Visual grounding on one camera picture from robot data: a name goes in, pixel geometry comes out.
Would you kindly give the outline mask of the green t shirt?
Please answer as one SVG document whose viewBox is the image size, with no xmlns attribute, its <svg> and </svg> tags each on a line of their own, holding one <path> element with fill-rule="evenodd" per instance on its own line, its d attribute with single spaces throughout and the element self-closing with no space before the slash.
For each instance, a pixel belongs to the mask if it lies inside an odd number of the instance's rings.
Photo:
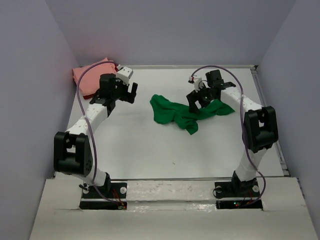
<svg viewBox="0 0 320 240">
<path fill-rule="evenodd" d="M 175 123 L 190 135 L 198 131 L 198 121 L 215 116 L 227 116 L 235 112 L 230 106 L 219 100 L 212 101 L 207 107 L 201 108 L 198 113 L 191 113 L 187 105 L 171 102 L 162 95 L 154 94 L 149 103 L 153 110 L 153 120 L 156 123 L 161 125 Z"/>
</svg>

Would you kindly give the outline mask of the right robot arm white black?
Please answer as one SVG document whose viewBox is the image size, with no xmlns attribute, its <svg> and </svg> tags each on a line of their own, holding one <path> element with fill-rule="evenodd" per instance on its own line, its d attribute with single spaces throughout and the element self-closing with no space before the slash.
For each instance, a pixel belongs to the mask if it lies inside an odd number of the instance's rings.
<svg viewBox="0 0 320 240">
<path fill-rule="evenodd" d="M 239 80 L 225 82 L 221 70 L 215 66 L 205 74 L 205 79 L 191 74 L 188 82 L 194 89 L 186 96 L 188 110 L 198 114 L 211 102 L 219 100 L 239 114 L 244 152 L 231 180 L 216 182 L 213 194 L 217 199 L 223 199 L 243 198 L 252 193 L 259 199 L 264 193 L 257 181 L 257 175 L 261 175 L 259 165 L 267 150 L 279 139 L 276 110 L 245 96 Z"/>
</svg>

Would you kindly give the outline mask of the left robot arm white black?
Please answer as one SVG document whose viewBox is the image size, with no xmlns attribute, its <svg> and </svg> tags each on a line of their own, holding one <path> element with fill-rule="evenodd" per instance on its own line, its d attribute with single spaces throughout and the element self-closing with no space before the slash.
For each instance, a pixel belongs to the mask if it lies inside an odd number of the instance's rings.
<svg viewBox="0 0 320 240">
<path fill-rule="evenodd" d="M 124 67 L 117 73 L 100 76 L 99 89 L 92 97 L 84 115 L 67 131 L 54 136 L 53 168 L 56 172 L 77 177 L 93 186 L 97 196 L 110 194 L 110 175 L 98 169 L 97 150 L 92 136 L 116 106 L 116 101 L 133 104 L 138 84 L 130 84 L 133 70 Z"/>
</svg>

